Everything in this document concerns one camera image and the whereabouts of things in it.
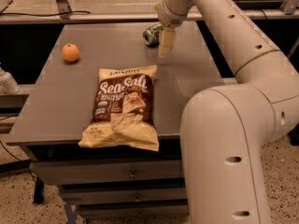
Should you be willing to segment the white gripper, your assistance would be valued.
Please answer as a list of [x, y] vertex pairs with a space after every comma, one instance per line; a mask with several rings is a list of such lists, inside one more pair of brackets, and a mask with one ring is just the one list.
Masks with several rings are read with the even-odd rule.
[[158, 6], [158, 19], [164, 28], [159, 33], [158, 56], [164, 58], [170, 52], [176, 31], [172, 28], [179, 27], [194, 6], [192, 0], [161, 0]]

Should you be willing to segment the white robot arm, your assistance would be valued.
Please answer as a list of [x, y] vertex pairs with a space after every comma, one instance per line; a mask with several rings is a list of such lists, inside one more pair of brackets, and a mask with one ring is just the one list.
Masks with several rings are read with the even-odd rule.
[[232, 0], [162, 0], [158, 17], [180, 26], [197, 7], [236, 83], [186, 104], [180, 144], [191, 224], [272, 224], [261, 148], [299, 121], [299, 74]]

